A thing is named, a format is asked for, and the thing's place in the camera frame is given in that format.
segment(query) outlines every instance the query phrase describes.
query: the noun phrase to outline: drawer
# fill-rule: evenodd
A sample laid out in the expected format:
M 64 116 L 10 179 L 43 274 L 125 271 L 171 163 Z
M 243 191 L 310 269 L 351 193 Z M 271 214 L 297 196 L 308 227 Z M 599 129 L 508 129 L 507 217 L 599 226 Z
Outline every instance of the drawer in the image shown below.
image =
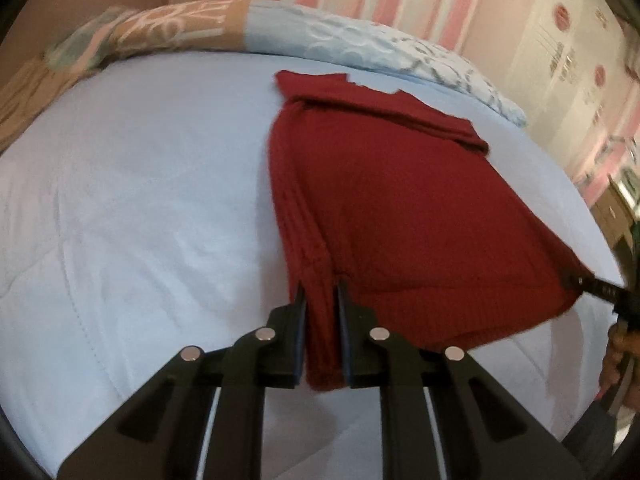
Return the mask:
M 630 227 L 633 223 L 633 219 L 626 211 L 626 207 L 620 202 L 615 191 L 611 189 L 607 189 L 602 194 L 596 202 L 596 207 L 600 210 L 602 217 L 612 227 L 615 226 L 616 230 L 620 230 L 620 226 L 623 226 L 623 228 Z
M 628 232 L 627 216 L 617 208 L 605 205 L 607 209 L 602 211 L 602 203 L 591 208 L 591 214 L 595 219 L 609 247 L 613 247 L 620 238 Z

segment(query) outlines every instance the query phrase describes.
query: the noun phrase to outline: finger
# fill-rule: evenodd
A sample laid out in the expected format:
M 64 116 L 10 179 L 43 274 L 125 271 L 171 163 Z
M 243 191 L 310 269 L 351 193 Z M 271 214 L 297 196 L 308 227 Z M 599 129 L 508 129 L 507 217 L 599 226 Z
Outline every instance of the finger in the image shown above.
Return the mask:
M 640 412 L 640 387 L 630 388 L 626 394 L 624 405 L 635 412 Z
M 640 356 L 640 333 L 614 334 L 611 338 L 611 346 L 617 352 L 629 352 L 635 356 Z
M 608 390 L 614 384 L 618 384 L 620 372 L 615 366 L 605 366 L 600 373 L 600 387 Z
M 609 348 L 616 349 L 621 347 L 624 344 L 624 338 L 626 334 L 627 332 L 622 330 L 617 323 L 609 327 L 609 331 L 607 332 L 607 336 L 609 337 L 607 350 Z
M 604 354 L 604 359 L 602 360 L 602 366 L 610 365 L 615 368 L 622 362 L 622 358 L 624 356 L 625 355 L 622 352 L 618 352 L 615 349 L 611 349 L 607 351 L 606 354 Z

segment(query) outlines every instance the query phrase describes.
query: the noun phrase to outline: ribbed knit fabric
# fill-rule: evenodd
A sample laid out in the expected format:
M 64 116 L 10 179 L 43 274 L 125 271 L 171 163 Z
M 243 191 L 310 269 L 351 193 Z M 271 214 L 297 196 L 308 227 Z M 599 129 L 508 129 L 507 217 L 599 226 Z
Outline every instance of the ribbed knit fabric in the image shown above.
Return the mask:
M 531 328 L 591 273 L 485 159 L 471 122 L 345 74 L 276 75 L 273 203 L 292 292 L 305 288 L 307 377 L 341 385 L 335 283 L 414 345 L 464 349 Z

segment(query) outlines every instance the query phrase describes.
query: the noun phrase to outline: bed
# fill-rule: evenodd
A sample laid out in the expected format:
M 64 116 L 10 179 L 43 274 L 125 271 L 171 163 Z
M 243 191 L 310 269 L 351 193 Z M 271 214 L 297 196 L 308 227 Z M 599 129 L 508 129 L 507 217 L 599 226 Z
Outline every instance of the bed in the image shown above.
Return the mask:
M 229 346 L 287 303 L 266 165 L 279 70 L 346 72 L 468 118 L 529 208 L 598 277 L 622 284 L 571 181 L 472 96 L 289 56 L 114 63 L 67 91 L 0 158 L 0 405 L 50 476 L 180 348 Z M 472 355 L 562 438 L 597 393 L 611 323 L 610 307 L 583 296 Z M 382 478 L 377 392 L 268 391 L 262 471 Z

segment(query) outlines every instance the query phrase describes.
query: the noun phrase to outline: hand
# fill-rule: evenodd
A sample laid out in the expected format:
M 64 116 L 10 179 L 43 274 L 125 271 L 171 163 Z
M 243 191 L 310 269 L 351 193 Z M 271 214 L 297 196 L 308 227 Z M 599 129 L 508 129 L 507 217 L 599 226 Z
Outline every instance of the hand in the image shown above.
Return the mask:
M 625 352 L 636 357 L 636 366 L 631 386 L 626 394 L 624 405 L 636 412 L 640 412 L 640 333 L 633 332 L 625 335 L 616 330 L 616 326 L 609 329 L 609 344 L 607 353 L 602 361 L 600 373 L 600 387 L 608 390 L 620 380 L 618 365 Z

